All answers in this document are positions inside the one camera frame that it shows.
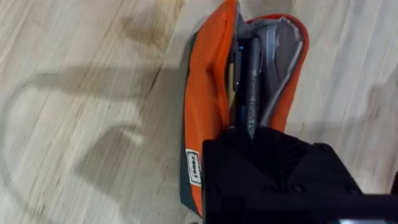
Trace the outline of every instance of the orange pencil case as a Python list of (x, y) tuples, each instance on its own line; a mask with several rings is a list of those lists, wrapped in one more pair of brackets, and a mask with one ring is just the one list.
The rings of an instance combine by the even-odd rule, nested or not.
[[(305, 26), (293, 16), (271, 14), (244, 22), (237, 1), (227, 0), (195, 34), (192, 46), (185, 89), (180, 198), (202, 215), (203, 141), (216, 139), (229, 126), (246, 128), (250, 134), (256, 126), (284, 131), (309, 38)], [(252, 56), (253, 49), (258, 57)], [(253, 58), (258, 58), (258, 76), (250, 79)], [(256, 101), (251, 101), (252, 94), (258, 96)]]

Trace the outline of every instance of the wooden surface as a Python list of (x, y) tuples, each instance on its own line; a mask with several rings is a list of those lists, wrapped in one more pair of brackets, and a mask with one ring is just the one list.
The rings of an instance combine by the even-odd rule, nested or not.
[[(0, 223), (191, 223), (180, 205), (186, 45), (221, 0), (0, 0)], [(365, 192), (398, 170), (398, 1), (241, 1), (311, 47), (287, 132)]]

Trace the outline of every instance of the pencil case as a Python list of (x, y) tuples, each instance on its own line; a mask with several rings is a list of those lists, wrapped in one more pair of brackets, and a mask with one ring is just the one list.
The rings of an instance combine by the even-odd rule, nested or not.
[(244, 21), (237, 0), (221, 4), (193, 36), (180, 155), (180, 199), (189, 209), (202, 215), (205, 140), (230, 127), (250, 136), (260, 126), (284, 131), (308, 45), (297, 18)]

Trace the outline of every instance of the orange fabric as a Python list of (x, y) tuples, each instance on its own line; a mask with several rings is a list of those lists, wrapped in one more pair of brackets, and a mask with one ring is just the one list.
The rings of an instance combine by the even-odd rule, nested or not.
[[(236, 0), (225, 1), (202, 25), (190, 59), (185, 90), (185, 147), (199, 152), (202, 143), (215, 139), (228, 125), (224, 71), (232, 42)], [(192, 195), (202, 215), (201, 187)]]
[(274, 114), (272, 115), (270, 121), (270, 127), (272, 129), (283, 132), (285, 131), (287, 117), (289, 115), (290, 107), (292, 106), (293, 103), (294, 93), (296, 91), (297, 82), (299, 81), (300, 71), (301, 68), (303, 67), (305, 56), (307, 55), (308, 48), (310, 46), (310, 38), (308, 36), (308, 32), (304, 24), (302, 24), (301, 21), (299, 21), (299, 19), (297, 19), (294, 16), (288, 14), (271, 14), (271, 15), (257, 17), (255, 19), (279, 19), (281, 17), (285, 17), (290, 21), (292, 21), (294, 25), (297, 26), (298, 29), (300, 30), (303, 39), (303, 49), (300, 58), (297, 61), (296, 68), (288, 84), (286, 85), (282, 95), (280, 96), (278, 105), (276, 106)]

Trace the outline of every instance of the wooden floor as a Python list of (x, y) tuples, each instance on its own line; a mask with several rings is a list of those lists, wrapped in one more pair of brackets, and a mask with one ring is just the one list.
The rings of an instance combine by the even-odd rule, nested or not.
[[(0, 0), (0, 223), (192, 223), (179, 202), (187, 41), (221, 0)], [(242, 0), (300, 18), (287, 132), (361, 188), (398, 170), (398, 1)]]

